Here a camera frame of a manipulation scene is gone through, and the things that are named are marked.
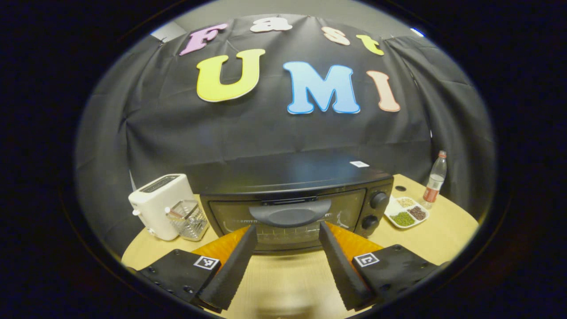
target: red beans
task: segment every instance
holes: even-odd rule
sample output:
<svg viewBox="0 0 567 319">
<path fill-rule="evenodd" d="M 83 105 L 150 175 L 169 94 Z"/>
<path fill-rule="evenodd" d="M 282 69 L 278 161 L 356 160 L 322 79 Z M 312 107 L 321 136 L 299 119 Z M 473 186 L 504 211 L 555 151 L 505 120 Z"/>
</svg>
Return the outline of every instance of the red beans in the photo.
<svg viewBox="0 0 567 319">
<path fill-rule="evenodd" d="M 425 218 L 425 212 L 421 210 L 419 206 L 415 206 L 412 209 L 408 209 L 408 212 L 413 215 L 417 220 L 423 220 Z"/>
</svg>

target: white label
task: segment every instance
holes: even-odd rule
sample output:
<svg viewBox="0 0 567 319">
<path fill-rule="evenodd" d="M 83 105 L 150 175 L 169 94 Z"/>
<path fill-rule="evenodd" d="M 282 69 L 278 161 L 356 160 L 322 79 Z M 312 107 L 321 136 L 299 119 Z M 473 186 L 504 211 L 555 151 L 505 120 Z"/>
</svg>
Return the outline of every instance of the white label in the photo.
<svg viewBox="0 0 567 319">
<path fill-rule="evenodd" d="M 380 259 L 376 258 L 373 253 L 368 253 L 360 256 L 354 257 L 354 259 L 358 262 L 361 267 L 366 267 L 368 265 L 377 263 Z"/>
<path fill-rule="evenodd" d="M 361 162 L 361 161 L 355 161 L 355 162 L 350 162 L 352 165 L 356 166 L 356 167 L 369 167 L 370 165 Z"/>
<path fill-rule="evenodd" d="M 438 191 L 441 189 L 445 178 L 438 174 L 431 174 L 429 176 L 429 183 L 427 183 L 427 187 L 431 188 L 434 191 Z"/>
<path fill-rule="evenodd" d="M 210 258 L 205 256 L 200 256 L 199 259 L 193 264 L 194 266 L 201 267 L 207 270 L 213 269 L 213 267 L 219 262 L 216 258 Z"/>
</svg>

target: foam letter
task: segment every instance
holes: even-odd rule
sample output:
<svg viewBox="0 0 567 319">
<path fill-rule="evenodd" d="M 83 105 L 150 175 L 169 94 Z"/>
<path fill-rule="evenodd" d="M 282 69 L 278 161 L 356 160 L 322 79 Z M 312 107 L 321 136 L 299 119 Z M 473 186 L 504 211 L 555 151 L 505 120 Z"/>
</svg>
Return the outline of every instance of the foam letter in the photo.
<svg viewBox="0 0 567 319">
<path fill-rule="evenodd" d="M 368 74 L 374 80 L 374 84 L 376 84 L 378 95 L 380 95 L 378 107 L 384 111 L 398 112 L 400 110 L 400 105 L 393 97 L 392 89 L 388 84 L 388 75 L 378 71 L 367 71 L 366 74 Z"/>
<path fill-rule="evenodd" d="M 179 55 L 182 56 L 189 52 L 193 52 L 204 48 L 206 46 L 206 43 L 203 43 L 203 40 L 205 39 L 208 41 L 213 40 L 214 37 L 217 36 L 219 30 L 222 30 L 228 26 L 229 26 L 228 24 L 223 23 L 223 24 L 219 24 L 218 26 L 193 32 L 190 35 L 191 38 L 189 39 L 189 42 L 187 42 L 187 46 L 185 47 L 185 49 L 183 49 L 183 51 L 181 51 L 181 53 L 179 53 Z"/>
<path fill-rule="evenodd" d="M 266 32 L 266 31 L 285 31 L 291 29 L 285 18 L 264 18 L 254 21 L 254 25 L 250 28 L 252 32 Z"/>
<path fill-rule="evenodd" d="M 349 39 L 345 38 L 345 34 L 337 29 L 333 29 L 331 27 L 323 27 L 321 28 L 323 32 L 325 32 L 325 37 L 330 41 L 342 44 L 342 45 L 349 45 Z"/>
<path fill-rule="evenodd" d="M 220 102 L 238 98 L 254 89 L 260 78 L 260 56 L 263 49 L 240 51 L 236 57 L 242 59 L 242 76 L 233 84 L 221 84 L 221 67 L 228 56 L 216 56 L 197 64 L 197 95 L 208 102 Z"/>
<path fill-rule="evenodd" d="M 384 51 L 378 49 L 376 46 L 379 45 L 378 42 L 372 40 L 369 36 L 367 35 L 357 35 L 357 38 L 362 40 L 362 43 L 364 44 L 364 46 L 368 49 L 368 51 L 372 52 L 372 53 L 376 53 L 379 56 L 383 56 L 384 55 Z"/>
<path fill-rule="evenodd" d="M 360 106 L 354 99 L 354 91 L 350 80 L 350 75 L 353 74 L 351 68 L 343 65 L 331 66 L 325 80 L 306 62 L 287 62 L 283 64 L 283 68 L 291 74 L 293 102 L 287 106 L 287 111 L 291 114 L 313 112 L 315 106 L 307 100 L 308 91 L 323 112 L 329 108 L 333 93 L 336 95 L 336 101 L 333 104 L 335 112 L 360 112 Z"/>
</svg>

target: wooden table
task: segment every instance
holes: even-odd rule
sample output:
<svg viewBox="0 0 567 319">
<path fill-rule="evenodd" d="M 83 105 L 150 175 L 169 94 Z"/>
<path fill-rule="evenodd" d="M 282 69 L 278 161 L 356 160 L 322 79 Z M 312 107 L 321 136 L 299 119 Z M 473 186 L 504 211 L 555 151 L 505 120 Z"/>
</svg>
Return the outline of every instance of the wooden table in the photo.
<svg viewBox="0 0 567 319">
<path fill-rule="evenodd" d="M 424 186 L 400 174 L 394 175 L 395 186 L 407 189 L 398 191 L 394 188 L 392 196 L 395 198 L 419 200 L 425 191 Z M 403 245 L 437 265 L 449 261 L 472 238 L 478 223 L 443 196 L 437 197 L 429 213 L 427 220 L 408 229 L 395 228 L 383 217 L 369 240 L 383 247 Z M 162 241 L 142 229 L 126 249 L 122 263 L 140 270 L 173 249 L 192 251 L 217 238 L 214 230 L 209 228 L 200 242 L 180 237 Z M 221 316 L 229 319 L 339 319 L 356 313 L 345 309 L 325 252 L 317 250 L 286 255 L 253 255 L 229 309 Z"/>
</svg>

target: red label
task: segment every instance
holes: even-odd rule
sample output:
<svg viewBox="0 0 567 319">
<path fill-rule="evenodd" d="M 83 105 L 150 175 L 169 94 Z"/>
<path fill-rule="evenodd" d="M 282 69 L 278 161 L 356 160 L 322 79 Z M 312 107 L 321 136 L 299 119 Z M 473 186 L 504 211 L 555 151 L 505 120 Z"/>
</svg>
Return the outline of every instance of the red label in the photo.
<svg viewBox="0 0 567 319">
<path fill-rule="evenodd" d="M 439 191 L 432 190 L 431 188 L 426 188 L 424 193 L 424 199 L 426 202 L 433 203 L 435 198 L 437 198 Z"/>
</svg>

